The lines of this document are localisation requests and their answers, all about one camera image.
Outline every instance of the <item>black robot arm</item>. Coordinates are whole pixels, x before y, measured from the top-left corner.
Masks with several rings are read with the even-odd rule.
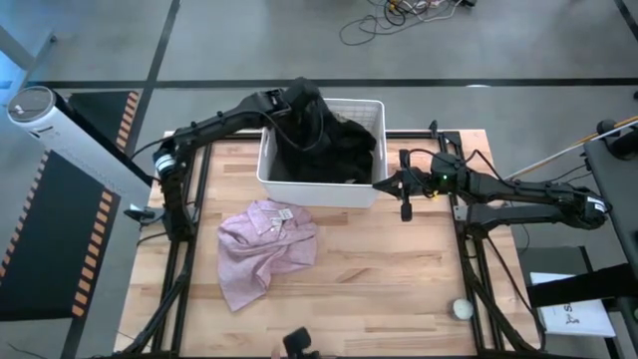
[[[319,89],[310,81],[298,78],[286,91],[276,89],[254,93],[243,99],[234,109],[225,113],[218,112],[215,117],[199,123],[193,122],[189,127],[177,129],[164,139],[153,154],[153,160],[163,193],[164,214],[161,220],[168,239],[186,242],[193,240],[194,219],[188,214],[183,187],[198,149],[243,129],[279,129],[280,125],[290,122],[295,122],[297,126],[309,125],[303,123],[302,114],[310,103],[320,101]],[[187,285],[191,270],[191,267],[184,264],[147,326],[129,347],[119,353],[120,356],[142,353]]]
[[[400,150],[401,169],[389,179],[374,183],[375,189],[403,201],[403,221],[412,219],[410,195],[458,195],[469,206],[455,208],[455,218],[463,222],[466,234],[485,238],[501,224],[556,223],[582,229],[595,229],[605,222],[607,204],[587,187],[564,182],[527,182],[497,179],[466,166],[461,158],[435,154],[429,173],[410,167],[410,152]],[[494,200],[533,203],[518,207],[491,207]]]

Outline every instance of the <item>floor mat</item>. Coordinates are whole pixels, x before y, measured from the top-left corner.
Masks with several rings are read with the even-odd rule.
[[[69,103],[124,151],[139,94],[74,94]],[[120,198],[45,151],[0,265],[0,321],[83,318]]]

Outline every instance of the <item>white plastic bin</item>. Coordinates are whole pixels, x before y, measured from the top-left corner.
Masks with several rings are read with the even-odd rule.
[[[383,103],[374,100],[325,99],[328,108],[368,130],[377,140],[372,165],[372,182],[388,177],[386,118]],[[297,205],[351,208],[370,207],[379,194],[371,184],[272,181],[270,169],[277,154],[274,130],[263,130],[257,164],[257,179],[271,199]]]

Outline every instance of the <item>gray floor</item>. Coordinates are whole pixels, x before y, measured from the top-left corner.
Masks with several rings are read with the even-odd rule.
[[[638,1],[626,1],[638,14]],[[170,0],[4,0],[0,24],[27,46],[45,27],[55,29],[60,41],[33,79],[144,80],[169,5]],[[479,0],[474,10],[459,9],[452,20],[379,37],[361,47],[343,46],[341,26],[370,11],[364,0],[181,0],[159,79],[638,77],[638,43],[613,0]],[[361,39],[350,31],[346,36]],[[0,56],[0,81],[11,80],[14,71]],[[155,90],[139,144],[234,107],[255,90]],[[431,120],[446,129],[486,129],[496,167],[504,175],[590,134],[602,119],[635,115],[635,90],[638,87],[322,89],[326,97],[383,101],[389,129],[423,129]],[[4,247],[43,149],[6,119],[0,121],[0,134]],[[151,170],[150,153],[137,162]],[[558,176],[579,164],[578,154],[570,154],[528,178]],[[593,185],[591,179],[581,183]],[[532,247],[586,245],[594,267],[622,260],[609,227],[588,232],[561,225],[528,228]],[[523,246],[520,228],[514,233],[517,245]],[[136,239],[135,224],[119,216],[78,357],[107,354],[116,335],[123,335],[117,328]],[[0,357],[25,358],[3,343],[10,342],[56,358],[67,327],[65,321],[0,323]],[[580,355],[591,344],[583,343],[580,338],[554,337],[549,348]],[[589,356],[605,357],[604,349]]]

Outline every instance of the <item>wooden table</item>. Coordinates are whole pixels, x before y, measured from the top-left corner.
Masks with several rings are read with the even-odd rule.
[[[479,149],[491,159],[484,131],[461,134],[466,154]],[[438,151],[432,140],[388,140],[390,174],[399,167],[398,150],[412,148]],[[385,193],[369,209],[309,207],[320,226],[315,266],[274,276],[265,296],[231,313],[217,279],[216,231],[253,200],[267,198],[255,176],[258,150],[257,141],[213,146],[180,356],[268,356],[283,336],[300,326],[308,328],[312,348],[323,355],[476,354],[470,323],[449,314],[451,301],[466,294],[446,196],[414,197],[410,222],[401,222],[400,202]],[[430,160],[413,154],[412,165],[428,171]],[[478,156],[470,167],[489,172]],[[161,205],[156,185],[150,205]],[[162,231],[158,224],[142,236]],[[524,292],[509,228],[497,228],[491,237]],[[488,245],[485,251],[496,303],[537,346],[531,316]],[[131,343],[127,336],[137,335],[158,307],[167,253],[165,237],[139,247],[116,350]],[[173,315],[164,346],[169,345]],[[488,338],[484,313],[481,321]]]

